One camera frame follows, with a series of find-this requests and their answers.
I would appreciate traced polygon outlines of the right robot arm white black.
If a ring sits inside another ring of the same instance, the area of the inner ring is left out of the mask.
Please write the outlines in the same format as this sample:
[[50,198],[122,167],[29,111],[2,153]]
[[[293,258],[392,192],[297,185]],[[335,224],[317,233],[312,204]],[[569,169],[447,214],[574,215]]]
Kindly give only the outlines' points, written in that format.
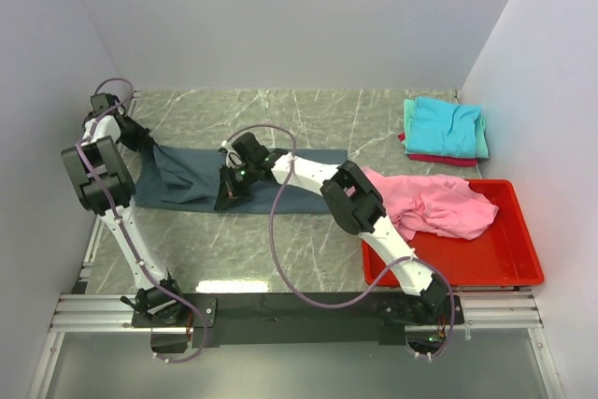
[[320,196],[336,225],[367,243],[393,273],[407,309],[419,324],[437,322],[443,314],[456,320],[456,300],[446,277],[419,259],[395,229],[378,189],[353,161],[324,164],[298,156],[297,149],[273,149],[260,144],[246,127],[221,142],[225,163],[215,208],[223,211],[250,196],[251,185],[278,185],[280,200],[288,187]]

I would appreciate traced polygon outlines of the slate blue t shirt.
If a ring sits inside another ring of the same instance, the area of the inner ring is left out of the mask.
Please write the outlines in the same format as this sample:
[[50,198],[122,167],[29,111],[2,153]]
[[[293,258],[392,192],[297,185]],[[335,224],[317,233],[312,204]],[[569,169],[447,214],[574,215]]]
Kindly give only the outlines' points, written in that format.
[[[298,150],[297,156],[324,164],[340,165],[346,150]],[[184,212],[214,213],[219,191],[223,155],[217,150],[181,149],[154,145],[141,152],[141,174],[135,183],[138,207]],[[249,200],[225,212],[268,215],[278,192],[276,184],[259,182],[251,187]],[[276,208],[277,214],[329,214],[316,193],[289,186]]]

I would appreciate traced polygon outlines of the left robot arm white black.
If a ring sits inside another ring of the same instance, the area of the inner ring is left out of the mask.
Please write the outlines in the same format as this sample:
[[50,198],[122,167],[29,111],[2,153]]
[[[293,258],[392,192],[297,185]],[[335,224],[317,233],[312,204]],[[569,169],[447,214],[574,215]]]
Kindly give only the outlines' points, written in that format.
[[139,227],[135,183],[117,148],[129,131],[140,129],[118,113],[92,114],[81,140],[61,157],[79,202],[112,233],[131,269],[136,294],[123,302],[151,324],[174,326],[184,321],[187,307],[177,300],[178,284]]

